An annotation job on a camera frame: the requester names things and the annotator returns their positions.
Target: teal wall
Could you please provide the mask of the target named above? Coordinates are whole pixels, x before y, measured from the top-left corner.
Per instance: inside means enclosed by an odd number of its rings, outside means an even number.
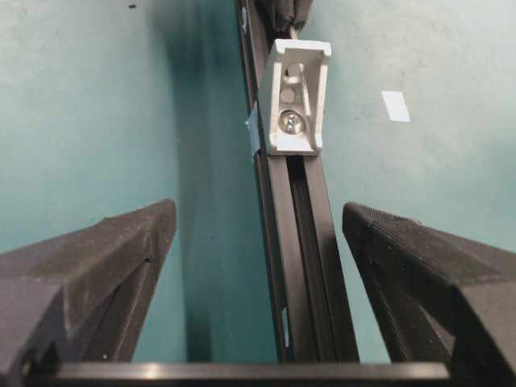
[[[333,46],[322,158],[364,361],[388,356],[345,202],[516,251],[515,14],[314,2],[302,38]],[[404,93],[411,123],[389,120],[382,90]],[[274,361],[246,115],[233,1],[0,0],[0,251],[172,198],[136,359]]]
[[[232,2],[0,9],[0,251],[172,198],[135,358],[275,360]]]

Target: white paper scrap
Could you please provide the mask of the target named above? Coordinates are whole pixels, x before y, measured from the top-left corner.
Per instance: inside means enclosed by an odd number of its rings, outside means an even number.
[[[405,97],[401,91],[382,91],[381,96],[384,98],[385,107],[389,113],[391,121],[400,123],[409,123],[409,110],[405,104]]]

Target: black bar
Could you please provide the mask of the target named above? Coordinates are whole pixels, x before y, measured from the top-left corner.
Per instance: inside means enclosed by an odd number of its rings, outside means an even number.
[[[258,2],[238,0],[236,5],[250,110],[274,39],[289,37],[275,35]],[[268,156],[261,123],[259,131],[261,149],[254,161],[278,358],[358,360],[320,157]],[[289,316],[289,348],[284,310]]]
[[[31,375],[26,387],[112,387],[165,385],[475,385],[465,370],[442,363],[158,364],[68,363]]]

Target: screw head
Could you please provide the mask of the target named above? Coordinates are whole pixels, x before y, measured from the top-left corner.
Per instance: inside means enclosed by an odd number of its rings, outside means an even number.
[[[281,114],[280,128],[289,135],[298,135],[305,131],[305,119],[293,110],[286,110]]]

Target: metal bracket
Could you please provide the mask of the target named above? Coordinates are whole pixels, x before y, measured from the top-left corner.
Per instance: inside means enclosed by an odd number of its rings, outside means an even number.
[[[258,91],[267,151],[317,156],[331,46],[312,40],[274,41]]]

